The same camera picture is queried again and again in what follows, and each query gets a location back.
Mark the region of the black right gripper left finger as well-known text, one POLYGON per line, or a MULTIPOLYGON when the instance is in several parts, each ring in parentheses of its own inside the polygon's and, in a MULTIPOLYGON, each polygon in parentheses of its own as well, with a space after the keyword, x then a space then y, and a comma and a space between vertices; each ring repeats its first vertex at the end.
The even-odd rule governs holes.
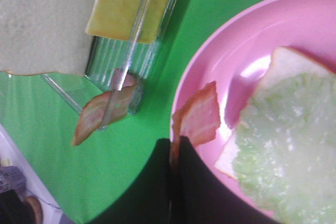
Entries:
POLYGON ((161 138, 134 182, 90 223, 169 223, 170 140, 161 138))

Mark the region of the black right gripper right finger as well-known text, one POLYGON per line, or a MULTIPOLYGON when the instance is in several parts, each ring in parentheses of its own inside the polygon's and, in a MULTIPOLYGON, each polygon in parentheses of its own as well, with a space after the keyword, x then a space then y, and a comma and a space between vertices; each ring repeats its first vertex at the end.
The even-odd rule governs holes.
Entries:
POLYGON ((178 143, 172 175, 173 209, 180 223, 276 223, 223 185, 185 136, 178 143))

